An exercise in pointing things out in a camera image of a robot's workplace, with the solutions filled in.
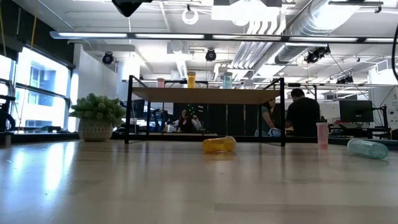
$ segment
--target yellow cup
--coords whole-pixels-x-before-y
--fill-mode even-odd
[[[195,72],[188,72],[188,88],[195,87],[195,80],[196,80],[196,73]]]
[[[231,136],[206,139],[203,141],[202,147],[205,153],[233,152],[235,151],[236,140]]]

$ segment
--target pink tumbler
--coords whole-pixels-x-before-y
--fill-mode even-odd
[[[157,87],[158,88],[164,88],[164,78],[158,78],[157,79]]]
[[[328,123],[317,123],[318,148],[328,149],[329,127]]]

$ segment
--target green plant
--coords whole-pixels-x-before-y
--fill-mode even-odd
[[[94,93],[90,93],[87,97],[77,100],[77,104],[71,107],[74,112],[69,116],[94,121],[109,121],[114,127],[117,127],[126,113],[119,102],[119,99],[111,100],[106,96],[96,96]]]

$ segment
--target wooden shelf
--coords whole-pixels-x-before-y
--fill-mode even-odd
[[[260,105],[279,96],[277,90],[224,90],[213,88],[143,88],[132,92],[149,102]]]

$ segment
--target potted plant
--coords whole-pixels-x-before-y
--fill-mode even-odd
[[[114,127],[121,123],[125,110],[120,100],[110,100],[106,96],[90,93],[86,98],[77,100],[69,115],[80,118],[78,133],[84,141],[106,141],[111,138]]]

